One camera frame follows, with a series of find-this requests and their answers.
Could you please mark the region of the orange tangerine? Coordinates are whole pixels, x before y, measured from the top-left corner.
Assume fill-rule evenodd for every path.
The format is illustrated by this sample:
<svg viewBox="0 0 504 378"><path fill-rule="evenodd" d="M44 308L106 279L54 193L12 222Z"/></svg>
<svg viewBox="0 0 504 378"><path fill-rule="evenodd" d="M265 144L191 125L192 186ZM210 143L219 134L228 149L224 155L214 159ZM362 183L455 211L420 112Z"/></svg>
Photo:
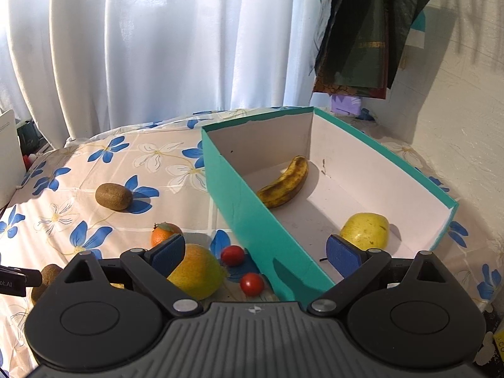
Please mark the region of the orange tangerine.
<svg viewBox="0 0 504 378"><path fill-rule="evenodd" d="M154 224L154 228L150 235L150 245L153 248L165 240L168 240L173 235L182 234L183 231L176 224L168 222Z"/></svg>

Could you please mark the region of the brown kiwi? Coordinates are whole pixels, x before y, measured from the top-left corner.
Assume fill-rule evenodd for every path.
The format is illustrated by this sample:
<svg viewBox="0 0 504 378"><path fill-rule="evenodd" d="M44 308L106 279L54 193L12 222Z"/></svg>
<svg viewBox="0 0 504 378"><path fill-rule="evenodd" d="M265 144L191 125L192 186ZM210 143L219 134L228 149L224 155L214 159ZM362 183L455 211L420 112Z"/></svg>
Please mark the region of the brown kiwi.
<svg viewBox="0 0 504 378"><path fill-rule="evenodd" d="M55 279L62 272L62 268L56 264L46 265L41 271L42 282L39 286L34 287L31 291L31 303L34 305L43 295L45 290L49 287L51 283L55 281Z"/></svg>
<svg viewBox="0 0 504 378"><path fill-rule="evenodd" d="M95 192L96 202L113 211L124 211L132 203L133 195L130 189L118 183L102 183Z"/></svg>

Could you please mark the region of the red cherry tomato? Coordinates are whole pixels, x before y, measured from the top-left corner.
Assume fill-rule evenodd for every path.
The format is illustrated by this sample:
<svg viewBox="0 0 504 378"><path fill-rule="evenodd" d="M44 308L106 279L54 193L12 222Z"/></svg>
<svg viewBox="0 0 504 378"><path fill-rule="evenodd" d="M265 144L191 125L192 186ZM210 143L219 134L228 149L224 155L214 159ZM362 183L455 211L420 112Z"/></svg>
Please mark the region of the red cherry tomato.
<svg viewBox="0 0 504 378"><path fill-rule="evenodd" d="M221 262L228 267L237 267L245 261L244 250L236 245L224 248L220 253Z"/></svg>
<svg viewBox="0 0 504 378"><path fill-rule="evenodd" d="M265 288L262 277L256 273L247 273L240 279L240 289L248 297L257 297L261 295Z"/></svg>

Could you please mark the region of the yellow-orange mango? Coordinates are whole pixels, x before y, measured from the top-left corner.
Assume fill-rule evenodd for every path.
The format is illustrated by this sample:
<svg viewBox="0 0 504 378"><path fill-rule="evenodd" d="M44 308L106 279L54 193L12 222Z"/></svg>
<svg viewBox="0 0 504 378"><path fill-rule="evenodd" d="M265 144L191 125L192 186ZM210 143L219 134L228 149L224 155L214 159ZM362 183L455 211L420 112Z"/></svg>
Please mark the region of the yellow-orange mango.
<svg viewBox="0 0 504 378"><path fill-rule="evenodd" d="M226 273L212 253L197 244L185 245L185 256L167 280L194 300L203 301L222 285Z"/></svg>

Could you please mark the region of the floral tablecloth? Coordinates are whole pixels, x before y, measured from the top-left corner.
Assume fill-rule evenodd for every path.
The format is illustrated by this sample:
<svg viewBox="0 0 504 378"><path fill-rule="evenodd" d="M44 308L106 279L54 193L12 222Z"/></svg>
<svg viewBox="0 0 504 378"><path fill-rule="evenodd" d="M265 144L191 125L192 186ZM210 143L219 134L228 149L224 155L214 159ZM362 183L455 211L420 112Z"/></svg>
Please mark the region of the floral tablecloth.
<svg viewBox="0 0 504 378"><path fill-rule="evenodd" d="M105 133L1 217L4 377L479 377L457 202L316 108Z"/></svg>

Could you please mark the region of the teal cardboard box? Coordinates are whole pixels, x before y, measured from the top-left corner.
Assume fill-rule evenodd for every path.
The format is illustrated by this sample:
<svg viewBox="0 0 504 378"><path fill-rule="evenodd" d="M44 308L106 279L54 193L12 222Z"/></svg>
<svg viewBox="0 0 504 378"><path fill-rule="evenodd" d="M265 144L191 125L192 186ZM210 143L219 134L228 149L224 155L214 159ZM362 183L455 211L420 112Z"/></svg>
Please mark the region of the teal cardboard box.
<svg viewBox="0 0 504 378"><path fill-rule="evenodd" d="M352 215L384 216L387 251L411 258L439 244L458 207L408 162L318 108L229 119L201 134L209 195L281 301L307 305L341 280L325 246ZM291 201L267 208L257 191L298 155L309 164L306 182Z"/></svg>

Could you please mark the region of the spotted banana in box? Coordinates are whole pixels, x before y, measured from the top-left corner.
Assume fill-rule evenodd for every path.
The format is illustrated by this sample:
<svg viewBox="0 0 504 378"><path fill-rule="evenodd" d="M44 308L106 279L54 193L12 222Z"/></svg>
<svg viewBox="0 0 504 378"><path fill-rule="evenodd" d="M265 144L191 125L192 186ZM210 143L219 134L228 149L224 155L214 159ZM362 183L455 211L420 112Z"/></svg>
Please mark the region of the spotted banana in box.
<svg viewBox="0 0 504 378"><path fill-rule="evenodd" d="M256 195L268 209L281 207L299 193L308 173L307 158L298 155L275 181L258 190Z"/></svg>

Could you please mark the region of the purple box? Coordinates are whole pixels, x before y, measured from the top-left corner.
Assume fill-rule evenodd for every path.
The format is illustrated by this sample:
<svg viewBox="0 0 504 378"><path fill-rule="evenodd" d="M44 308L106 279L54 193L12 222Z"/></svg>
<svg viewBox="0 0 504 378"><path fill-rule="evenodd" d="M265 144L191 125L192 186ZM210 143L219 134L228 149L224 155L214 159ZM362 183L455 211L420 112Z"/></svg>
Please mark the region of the purple box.
<svg viewBox="0 0 504 378"><path fill-rule="evenodd" d="M357 96L332 95L331 112L344 116L360 115L361 99Z"/></svg>

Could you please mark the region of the white curtain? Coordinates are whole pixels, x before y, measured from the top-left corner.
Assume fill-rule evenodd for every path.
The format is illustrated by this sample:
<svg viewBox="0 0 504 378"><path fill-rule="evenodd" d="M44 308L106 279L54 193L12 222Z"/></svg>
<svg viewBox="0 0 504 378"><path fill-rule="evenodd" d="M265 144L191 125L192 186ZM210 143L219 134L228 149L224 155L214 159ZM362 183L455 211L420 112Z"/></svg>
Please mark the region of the white curtain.
<svg viewBox="0 0 504 378"><path fill-rule="evenodd" d="M1 107L48 142L306 105L319 0L1 0Z"/></svg>

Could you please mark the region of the dark hanging clothes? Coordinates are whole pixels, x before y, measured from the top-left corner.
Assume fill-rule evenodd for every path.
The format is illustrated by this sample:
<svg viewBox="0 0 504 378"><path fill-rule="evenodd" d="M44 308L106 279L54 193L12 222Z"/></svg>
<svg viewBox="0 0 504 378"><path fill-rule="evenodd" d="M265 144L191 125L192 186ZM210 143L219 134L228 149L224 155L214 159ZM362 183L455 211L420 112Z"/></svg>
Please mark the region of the dark hanging clothes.
<svg viewBox="0 0 504 378"><path fill-rule="evenodd" d="M430 0L320 0L313 89L384 99L414 23Z"/></svg>

